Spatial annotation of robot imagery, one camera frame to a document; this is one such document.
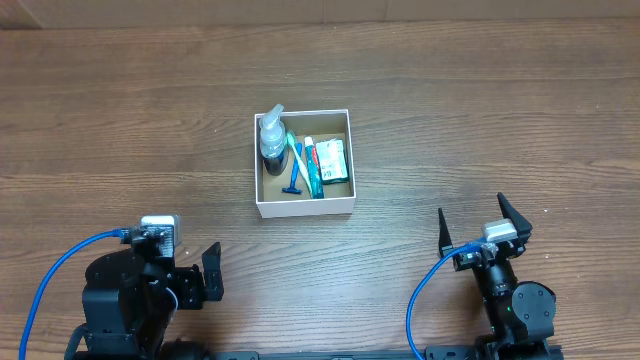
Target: clear plastic bottle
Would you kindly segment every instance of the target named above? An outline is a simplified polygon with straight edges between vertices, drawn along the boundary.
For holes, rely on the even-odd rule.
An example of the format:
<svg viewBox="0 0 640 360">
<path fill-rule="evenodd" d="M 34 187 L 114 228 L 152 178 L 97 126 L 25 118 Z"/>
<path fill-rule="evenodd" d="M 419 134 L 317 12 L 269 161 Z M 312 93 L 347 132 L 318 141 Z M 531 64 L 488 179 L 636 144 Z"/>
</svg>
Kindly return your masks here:
<svg viewBox="0 0 640 360">
<path fill-rule="evenodd" d="M 286 131 L 280 121 L 284 106 L 278 104 L 260 119 L 260 153 L 269 175 L 278 176 L 287 167 Z"/>
</svg>

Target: toothbrush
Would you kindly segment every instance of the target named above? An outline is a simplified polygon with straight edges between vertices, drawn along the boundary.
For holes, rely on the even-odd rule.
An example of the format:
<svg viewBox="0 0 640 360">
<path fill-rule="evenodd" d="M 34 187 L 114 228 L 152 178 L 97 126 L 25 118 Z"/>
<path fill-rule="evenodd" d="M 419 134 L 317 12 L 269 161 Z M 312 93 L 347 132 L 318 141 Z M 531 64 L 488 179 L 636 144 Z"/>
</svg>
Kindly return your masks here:
<svg viewBox="0 0 640 360">
<path fill-rule="evenodd" d="M 293 150 L 293 155 L 295 155 L 296 160 L 298 161 L 300 175 L 302 175 L 304 182 L 307 183 L 307 188 L 309 189 L 309 195 L 311 195 L 312 191 L 311 191 L 311 181 L 309 181 L 309 172 L 307 171 L 307 167 L 302 162 L 302 159 L 300 158 L 300 154 L 298 154 L 298 151 L 296 150 L 296 135 L 291 130 L 287 131 L 287 144 L 289 144 L 289 147 L 291 147 L 291 150 Z"/>
</svg>

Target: blue razor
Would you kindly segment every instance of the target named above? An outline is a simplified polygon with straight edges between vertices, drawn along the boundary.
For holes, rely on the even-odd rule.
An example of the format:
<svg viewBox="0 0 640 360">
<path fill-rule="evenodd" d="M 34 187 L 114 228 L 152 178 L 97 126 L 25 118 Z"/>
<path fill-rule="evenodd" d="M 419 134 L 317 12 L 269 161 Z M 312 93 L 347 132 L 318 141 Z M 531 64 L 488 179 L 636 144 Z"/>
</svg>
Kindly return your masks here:
<svg viewBox="0 0 640 360">
<path fill-rule="evenodd" d="M 298 154 L 302 153 L 302 143 L 296 144 L 296 150 L 298 150 Z M 298 179 L 298 160 L 294 159 L 293 161 L 293 170 L 291 170 L 291 183 L 289 183 L 288 188 L 282 188 L 282 192 L 288 194 L 296 194 L 301 195 L 302 190 L 296 189 L 296 180 Z"/>
</svg>

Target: wooden table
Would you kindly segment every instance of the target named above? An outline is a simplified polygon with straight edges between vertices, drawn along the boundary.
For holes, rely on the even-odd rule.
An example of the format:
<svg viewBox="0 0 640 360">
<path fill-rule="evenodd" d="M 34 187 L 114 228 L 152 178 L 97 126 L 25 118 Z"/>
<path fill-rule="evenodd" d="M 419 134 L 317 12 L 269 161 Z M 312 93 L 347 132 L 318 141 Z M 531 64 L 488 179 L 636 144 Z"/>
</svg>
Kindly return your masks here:
<svg viewBox="0 0 640 360">
<path fill-rule="evenodd" d="M 177 263 L 222 242 L 226 293 L 167 339 L 215 350 L 408 349 L 413 289 L 504 192 L 534 225 L 520 280 L 557 296 L 567 358 L 640 357 L 640 20 L 0 32 L 0 357 L 36 287 L 84 238 L 177 213 Z M 262 220 L 254 113 L 348 108 L 352 216 Z M 59 359 L 84 321 L 84 270 L 50 282 L 29 343 Z M 470 272 L 443 269 L 414 336 L 490 331 Z"/>
</svg>

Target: white cardboard box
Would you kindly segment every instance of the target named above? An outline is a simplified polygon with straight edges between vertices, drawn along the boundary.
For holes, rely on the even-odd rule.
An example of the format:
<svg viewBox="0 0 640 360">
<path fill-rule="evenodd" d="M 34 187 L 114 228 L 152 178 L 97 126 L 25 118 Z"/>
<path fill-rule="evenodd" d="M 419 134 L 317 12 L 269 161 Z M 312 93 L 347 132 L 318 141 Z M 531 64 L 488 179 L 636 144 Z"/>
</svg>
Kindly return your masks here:
<svg viewBox="0 0 640 360">
<path fill-rule="evenodd" d="M 302 190 L 302 195 L 286 194 L 283 187 L 289 187 L 291 169 L 294 163 L 293 152 L 289 149 L 287 167 L 279 176 L 267 173 L 260 154 L 260 118 L 264 114 L 254 117 L 255 137 L 255 184 L 256 205 L 263 218 L 306 216 L 322 214 L 351 214 L 356 201 L 356 185 L 353 171 L 353 153 L 351 150 L 351 127 L 349 111 L 318 110 L 283 112 L 281 120 L 287 131 L 292 130 L 298 141 L 304 136 L 312 136 L 314 142 L 340 138 L 345 144 L 347 167 L 349 168 L 349 182 L 324 185 L 324 199 L 311 199 L 304 179 L 298 174 L 296 188 Z M 302 161 L 305 162 L 304 148 Z"/>
</svg>

